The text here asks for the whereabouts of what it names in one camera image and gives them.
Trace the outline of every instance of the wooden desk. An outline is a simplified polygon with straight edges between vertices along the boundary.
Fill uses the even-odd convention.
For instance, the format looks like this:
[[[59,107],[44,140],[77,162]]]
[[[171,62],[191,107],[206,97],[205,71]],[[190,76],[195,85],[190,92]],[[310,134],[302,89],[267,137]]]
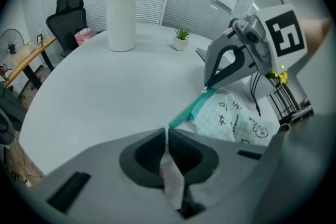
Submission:
[[[31,83],[39,89],[42,85],[42,83],[39,81],[39,79],[36,77],[35,73],[33,70],[30,68],[29,64],[31,61],[33,61],[39,54],[42,55],[44,61],[46,62],[48,68],[53,71],[54,67],[51,64],[45,49],[48,48],[52,43],[56,41],[55,37],[51,37],[46,42],[44,45],[39,48],[34,50],[27,58],[25,58],[18,66],[14,68],[14,70],[9,74],[8,76],[8,81],[6,82],[6,87],[8,87],[14,79],[20,74],[21,71],[24,72],[24,74],[27,76],[27,78],[31,81]]]

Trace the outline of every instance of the black cable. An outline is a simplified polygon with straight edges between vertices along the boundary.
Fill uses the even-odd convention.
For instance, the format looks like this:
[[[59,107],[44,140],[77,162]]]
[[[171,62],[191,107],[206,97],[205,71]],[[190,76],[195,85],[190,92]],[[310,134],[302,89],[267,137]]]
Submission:
[[[257,84],[258,84],[258,81],[259,81],[260,77],[261,77],[261,74],[259,73],[259,77],[258,77],[258,79],[257,79],[257,81],[256,81],[256,85],[255,85],[255,87],[254,87],[254,91],[253,91],[253,98],[254,98],[254,100],[255,100],[255,103],[256,103],[256,109],[257,109],[257,111],[258,111],[258,113],[259,113],[259,116],[261,116],[261,112],[260,112],[260,107],[259,107],[259,105],[258,105],[257,99],[256,99],[256,97],[255,97],[255,92],[256,92]]]
[[[6,129],[3,129],[1,126],[0,126],[0,133],[8,133],[10,134],[11,136],[13,136],[14,138],[18,139],[14,134],[11,134],[10,132],[8,132],[8,124],[6,125]]]
[[[0,97],[0,99],[2,99],[4,96],[5,96],[5,92],[6,92],[6,85],[4,86],[4,90],[3,90],[3,92],[2,92],[2,96]]]
[[[251,79],[250,79],[250,92],[251,92],[252,98],[253,98],[253,100],[254,100],[254,103],[256,104],[256,109],[257,109],[257,111],[258,111],[258,114],[259,114],[259,116],[261,116],[260,108],[259,108],[258,102],[257,102],[257,100],[256,100],[256,97],[255,97],[255,95],[254,95],[254,93],[255,93],[255,91],[256,91],[256,88],[257,88],[257,85],[255,85],[255,82],[256,82],[256,79],[257,79],[258,74],[261,76],[261,74],[260,74],[259,71],[258,71],[257,74],[256,74],[256,76],[255,76],[255,78],[254,78],[252,88],[251,88],[251,83],[252,83],[252,77],[253,77],[253,75],[251,76]]]

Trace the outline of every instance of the black office chair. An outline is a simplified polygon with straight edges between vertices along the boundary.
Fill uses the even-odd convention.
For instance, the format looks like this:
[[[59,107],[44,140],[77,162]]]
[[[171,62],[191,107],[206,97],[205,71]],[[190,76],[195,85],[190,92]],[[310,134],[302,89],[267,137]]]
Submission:
[[[62,57],[78,47],[75,34],[87,28],[83,0],[58,0],[56,14],[47,18],[47,26],[63,48]]]

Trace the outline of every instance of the teal tape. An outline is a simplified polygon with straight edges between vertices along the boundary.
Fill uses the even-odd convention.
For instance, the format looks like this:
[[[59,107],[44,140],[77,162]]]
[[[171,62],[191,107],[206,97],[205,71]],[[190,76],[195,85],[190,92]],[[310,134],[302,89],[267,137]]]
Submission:
[[[190,119],[193,120],[203,104],[208,100],[213,94],[215,90],[207,89],[205,93],[202,93],[186,110],[184,110],[175,120],[173,120],[169,124],[169,128],[175,129],[178,127],[182,122]]]

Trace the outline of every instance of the pink bag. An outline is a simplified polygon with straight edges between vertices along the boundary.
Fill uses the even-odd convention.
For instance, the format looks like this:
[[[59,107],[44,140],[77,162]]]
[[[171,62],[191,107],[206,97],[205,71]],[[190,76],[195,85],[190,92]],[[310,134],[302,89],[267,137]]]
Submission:
[[[84,28],[83,30],[79,31],[77,34],[75,34],[75,39],[77,41],[77,44],[80,46],[88,39],[94,37],[92,30],[88,28]]]

